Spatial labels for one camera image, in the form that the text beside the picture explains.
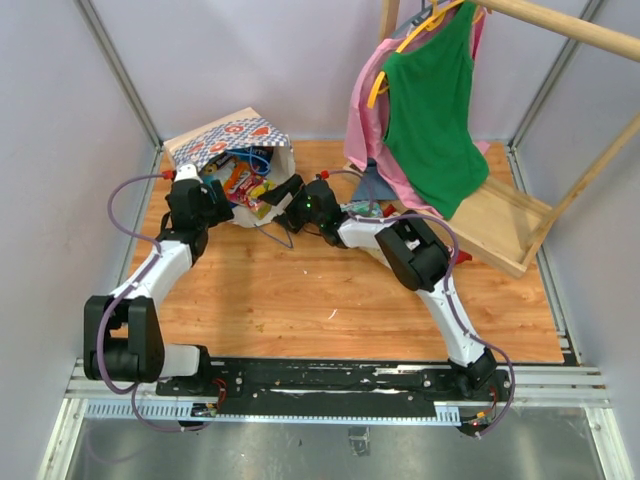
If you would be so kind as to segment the blue checkered paper bag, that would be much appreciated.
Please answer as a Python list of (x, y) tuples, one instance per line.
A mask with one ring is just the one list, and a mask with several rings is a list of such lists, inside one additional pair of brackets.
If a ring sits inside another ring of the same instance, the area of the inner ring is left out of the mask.
[[(265, 176), (252, 174), (269, 179), (278, 186), (295, 173), (293, 146), (289, 137), (250, 107), (168, 140), (165, 151), (175, 168), (192, 163), (200, 176), (200, 171), (212, 157), (250, 146), (274, 148), (271, 171)], [(204, 183), (220, 182), (223, 186), (231, 171), (221, 179), (200, 178)], [(237, 226), (260, 228), (273, 221), (270, 219), (271, 209), (263, 218), (258, 218), (245, 206), (230, 203), (234, 213), (231, 222)]]

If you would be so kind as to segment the teal snack packet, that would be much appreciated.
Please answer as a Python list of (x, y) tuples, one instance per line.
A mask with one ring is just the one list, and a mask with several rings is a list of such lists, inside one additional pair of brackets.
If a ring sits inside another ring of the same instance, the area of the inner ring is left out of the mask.
[(349, 215), (362, 217), (380, 218), (383, 216), (382, 209), (377, 202), (352, 201), (340, 205), (341, 210)]

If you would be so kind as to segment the pink shirt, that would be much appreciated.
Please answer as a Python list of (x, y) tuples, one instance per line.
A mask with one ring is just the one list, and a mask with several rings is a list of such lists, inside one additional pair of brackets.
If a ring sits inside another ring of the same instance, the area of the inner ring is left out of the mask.
[[(459, 6), (445, 15), (445, 26), (452, 19)], [(473, 36), (471, 32), (471, 56)], [(389, 85), (381, 67), (394, 52), (412, 51), (427, 41), (416, 42), (416, 37), (406, 43), (396, 42), (391, 38), (382, 41), (374, 53), (366, 61), (353, 87), (348, 107), (347, 130), (344, 143), (345, 157), (359, 169), (365, 169), (367, 159), (372, 158), (384, 180), (394, 190), (398, 199), (407, 207), (426, 209), (443, 218), (437, 210), (426, 204), (412, 189), (404, 172), (401, 170), (391, 152), (383, 142), (389, 123)]]

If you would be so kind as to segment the green tank top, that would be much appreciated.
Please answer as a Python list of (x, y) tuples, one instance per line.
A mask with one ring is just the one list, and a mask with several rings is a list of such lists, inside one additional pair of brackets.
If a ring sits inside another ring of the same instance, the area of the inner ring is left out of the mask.
[(474, 14), (473, 4), (462, 3), (434, 37), (392, 53), (381, 67), (390, 107), (383, 142), (415, 193), (445, 219), (489, 175), (468, 129)]

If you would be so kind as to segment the red chips bag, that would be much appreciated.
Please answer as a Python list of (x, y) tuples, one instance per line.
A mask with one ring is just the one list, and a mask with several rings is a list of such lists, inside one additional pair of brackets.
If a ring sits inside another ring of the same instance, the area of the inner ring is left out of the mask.
[(448, 250), (451, 256), (451, 260), (454, 265), (458, 265), (465, 261), (471, 261), (472, 256), (465, 251), (462, 251), (459, 245), (458, 238), (450, 226), (441, 218), (433, 216), (429, 213), (420, 213), (414, 210), (406, 210), (404, 212), (398, 211), (393, 205), (389, 204), (386, 207), (376, 207), (365, 213), (359, 214), (359, 217), (366, 220), (372, 220), (373, 222), (379, 221), (381, 223), (393, 222), (394, 219), (422, 219), (426, 222), (431, 222), (444, 229), (451, 239), (451, 245), (448, 246)]

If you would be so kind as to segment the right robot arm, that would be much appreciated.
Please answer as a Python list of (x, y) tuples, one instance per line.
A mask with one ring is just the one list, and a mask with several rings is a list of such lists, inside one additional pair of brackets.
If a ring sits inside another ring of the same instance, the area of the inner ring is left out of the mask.
[(497, 362), (469, 319), (457, 294), (452, 271), (459, 254), (427, 224), (437, 218), (409, 211), (390, 217), (371, 217), (347, 210), (336, 200), (328, 182), (318, 176), (309, 183), (295, 174), (283, 184), (258, 196), (277, 209), (276, 223), (291, 233), (313, 225), (331, 246), (370, 249), (399, 283), (416, 293), (429, 310), (444, 339), (454, 371), (455, 392), (474, 400), (486, 392)]

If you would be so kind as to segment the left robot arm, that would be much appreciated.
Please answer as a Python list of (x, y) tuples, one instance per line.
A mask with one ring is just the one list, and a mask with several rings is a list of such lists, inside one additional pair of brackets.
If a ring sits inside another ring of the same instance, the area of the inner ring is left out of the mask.
[(207, 348), (167, 344), (158, 307), (172, 287), (204, 253), (208, 230), (233, 218), (220, 181), (175, 178), (166, 197), (169, 211), (146, 260), (108, 295), (94, 295), (84, 306), (83, 360), (87, 378), (101, 380), (116, 394), (142, 383), (177, 378), (190, 394), (207, 393), (214, 383)]

